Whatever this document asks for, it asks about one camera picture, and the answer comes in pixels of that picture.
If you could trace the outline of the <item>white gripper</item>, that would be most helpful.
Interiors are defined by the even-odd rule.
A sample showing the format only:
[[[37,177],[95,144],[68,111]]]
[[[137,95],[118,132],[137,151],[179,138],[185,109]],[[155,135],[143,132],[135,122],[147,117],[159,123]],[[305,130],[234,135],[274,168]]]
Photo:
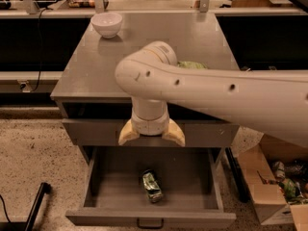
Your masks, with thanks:
[[[147,136],[161,135],[167,141],[185,146],[185,135],[179,125],[169,119],[166,101],[132,98],[132,115],[122,127],[118,144],[136,140],[140,134]]]

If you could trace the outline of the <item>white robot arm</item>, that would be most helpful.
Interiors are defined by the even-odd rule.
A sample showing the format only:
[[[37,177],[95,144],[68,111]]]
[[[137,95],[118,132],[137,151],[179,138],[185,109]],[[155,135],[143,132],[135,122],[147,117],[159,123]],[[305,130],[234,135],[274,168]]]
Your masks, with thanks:
[[[154,41],[121,60],[115,80],[133,97],[163,100],[292,144],[308,145],[305,70],[182,68],[168,44]]]

